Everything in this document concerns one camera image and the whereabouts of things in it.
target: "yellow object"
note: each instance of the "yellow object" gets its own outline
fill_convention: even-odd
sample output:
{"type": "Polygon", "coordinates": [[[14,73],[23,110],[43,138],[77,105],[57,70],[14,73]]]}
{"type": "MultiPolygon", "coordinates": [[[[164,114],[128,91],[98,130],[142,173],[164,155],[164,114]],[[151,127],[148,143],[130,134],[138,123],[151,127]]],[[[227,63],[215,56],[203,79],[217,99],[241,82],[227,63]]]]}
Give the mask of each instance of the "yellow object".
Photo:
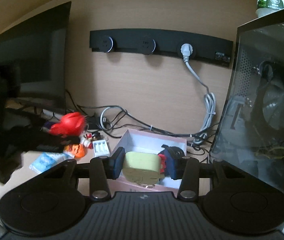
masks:
{"type": "Polygon", "coordinates": [[[157,154],[127,152],[123,162],[123,174],[133,183],[156,184],[160,174],[161,158],[157,154]]]}

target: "desk surface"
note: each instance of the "desk surface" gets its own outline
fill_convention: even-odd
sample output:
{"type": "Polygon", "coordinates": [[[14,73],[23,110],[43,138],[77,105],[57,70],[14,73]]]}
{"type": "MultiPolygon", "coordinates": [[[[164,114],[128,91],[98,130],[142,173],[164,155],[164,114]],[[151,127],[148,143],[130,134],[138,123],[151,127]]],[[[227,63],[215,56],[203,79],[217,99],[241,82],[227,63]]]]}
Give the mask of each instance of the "desk surface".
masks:
{"type": "MultiPolygon", "coordinates": [[[[125,131],[126,131],[126,128],[118,129],[114,131],[112,135],[121,136],[124,134],[125,131]]],[[[111,152],[115,148],[119,139],[113,139],[108,136],[106,136],[106,138],[108,138],[109,149],[111,152]]],[[[35,159],[39,157],[40,155],[41,155],[41,152],[27,152],[27,153],[22,154],[23,167],[19,170],[14,171],[11,176],[11,179],[5,185],[0,185],[0,199],[6,192],[17,187],[18,185],[21,185],[27,180],[32,179],[33,177],[37,175],[37,173],[29,169],[29,165],[33,161],[35,161],[35,159]]],[[[207,155],[205,154],[203,156],[196,156],[193,154],[188,154],[188,156],[197,158],[199,159],[199,161],[202,161],[203,159],[206,158],[207,155]]],[[[77,163],[90,162],[90,160],[93,157],[94,157],[93,150],[89,149],[87,151],[87,154],[83,158],[77,160],[77,163]]],[[[79,179],[78,190],[83,195],[89,195],[89,179],[79,179]]],[[[205,195],[208,191],[209,191],[209,179],[200,179],[199,194],[205,195]]]]}

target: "computer case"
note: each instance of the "computer case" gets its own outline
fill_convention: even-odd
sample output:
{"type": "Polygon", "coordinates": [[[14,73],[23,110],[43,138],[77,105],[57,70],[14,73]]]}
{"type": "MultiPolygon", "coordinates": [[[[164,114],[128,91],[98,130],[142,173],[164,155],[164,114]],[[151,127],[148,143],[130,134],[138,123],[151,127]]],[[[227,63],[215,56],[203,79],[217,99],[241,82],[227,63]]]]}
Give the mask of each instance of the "computer case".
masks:
{"type": "Polygon", "coordinates": [[[284,9],[238,28],[214,159],[284,193],[284,9]]]}

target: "red toy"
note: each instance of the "red toy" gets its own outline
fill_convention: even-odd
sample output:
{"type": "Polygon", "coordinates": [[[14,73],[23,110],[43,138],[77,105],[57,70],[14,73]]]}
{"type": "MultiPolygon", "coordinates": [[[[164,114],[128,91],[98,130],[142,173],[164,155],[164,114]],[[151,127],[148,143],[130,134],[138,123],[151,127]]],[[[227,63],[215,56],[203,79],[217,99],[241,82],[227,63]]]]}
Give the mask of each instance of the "red toy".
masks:
{"type": "Polygon", "coordinates": [[[64,115],[59,123],[52,125],[50,134],[80,136],[85,127],[85,118],[79,112],[64,115]]]}

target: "black monitor screen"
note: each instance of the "black monitor screen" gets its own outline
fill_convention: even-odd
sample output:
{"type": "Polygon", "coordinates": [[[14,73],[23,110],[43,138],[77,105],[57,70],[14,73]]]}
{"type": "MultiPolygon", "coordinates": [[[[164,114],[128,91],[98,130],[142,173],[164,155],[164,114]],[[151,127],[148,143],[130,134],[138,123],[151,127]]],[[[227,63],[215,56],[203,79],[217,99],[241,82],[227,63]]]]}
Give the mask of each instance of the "black monitor screen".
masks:
{"type": "Polygon", "coordinates": [[[40,13],[0,34],[0,66],[13,66],[16,101],[65,112],[64,50],[71,2],[40,13]]]}

